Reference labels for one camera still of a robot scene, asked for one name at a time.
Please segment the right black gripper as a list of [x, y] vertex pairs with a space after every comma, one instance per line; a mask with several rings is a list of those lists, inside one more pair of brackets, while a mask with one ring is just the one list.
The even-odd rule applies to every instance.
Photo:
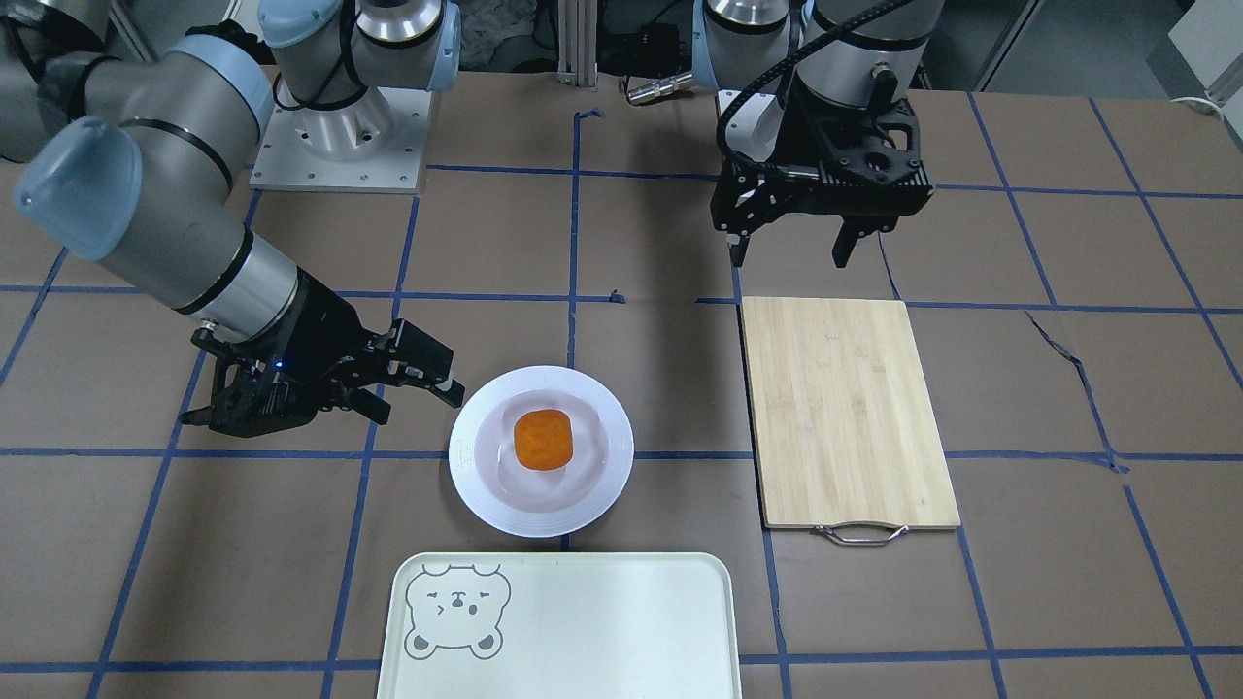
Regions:
[[319, 413], [355, 412], [387, 424], [392, 405], [368, 386], [416, 386], [457, 409], [452, 350], [405, 318], [387, 333], [360, 326], [354, 306], [307, 272], [283, 318], [256, 338], [224, 345], [209, 330], [191, 343], [215, 358], [213, 402], [181, 412], [181, 424], [251, 438], [306, 425]]

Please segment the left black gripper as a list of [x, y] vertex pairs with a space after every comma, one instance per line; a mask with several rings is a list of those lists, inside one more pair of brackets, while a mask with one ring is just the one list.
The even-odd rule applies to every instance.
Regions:
[[844, 269], [861, 239], [892, 231], [899, 218], [914, 216], [935, 193], [919, 117], [905, 97], [869, 114], [794, 92], [763, 163], [782, 173], [725, 162], [712, 194], [712, 224], [728, 236], [735, 269], [745, 265], [751, 235], [786, 214], [842, 216], [833, 262]]

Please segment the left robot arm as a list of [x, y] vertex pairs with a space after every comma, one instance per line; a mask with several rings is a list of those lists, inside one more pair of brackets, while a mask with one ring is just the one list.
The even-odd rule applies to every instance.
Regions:
[[842, 216], [833, 262], [935, 193], [906, 93], [938, 1], [697, 1], [692, 75], [718, 93], [710, 203], [733, 266], [786, 214]]

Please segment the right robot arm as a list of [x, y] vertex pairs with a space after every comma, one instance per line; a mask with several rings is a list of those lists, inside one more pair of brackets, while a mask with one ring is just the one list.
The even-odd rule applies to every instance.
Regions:
[[262, 146], [277, 91], [236, 25], [186, 34], [162, 58], [106, 52], [111, 2], [2, 4], [2, 155], [14, 204], [75, 256], [199, 323], [213, 399], [181, 424], [249, 438], [333, 408], [387, 424], [372, 386], [462, 404], [452, 350], [354, 306], [225, 203]]

